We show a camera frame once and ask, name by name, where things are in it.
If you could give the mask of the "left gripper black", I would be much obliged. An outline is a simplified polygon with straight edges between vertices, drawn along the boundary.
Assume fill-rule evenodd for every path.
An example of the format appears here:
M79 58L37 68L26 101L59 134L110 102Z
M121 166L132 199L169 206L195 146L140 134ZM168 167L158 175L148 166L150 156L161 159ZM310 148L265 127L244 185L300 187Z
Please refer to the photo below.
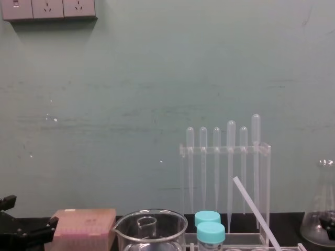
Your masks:
M12 231L16 219L5 211L14 208L17 197L10 195L1 199L1 250L26 250L26 247L35 247L50 243L58 225L59 218L21 218L20 227Z

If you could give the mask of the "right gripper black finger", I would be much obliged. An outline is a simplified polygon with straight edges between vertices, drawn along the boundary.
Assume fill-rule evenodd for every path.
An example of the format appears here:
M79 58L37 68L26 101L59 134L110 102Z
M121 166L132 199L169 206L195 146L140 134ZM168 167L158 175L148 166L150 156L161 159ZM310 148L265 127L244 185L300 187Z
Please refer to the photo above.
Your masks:
M320 217L320 224L326 230L328 237L334 237L334 218Z

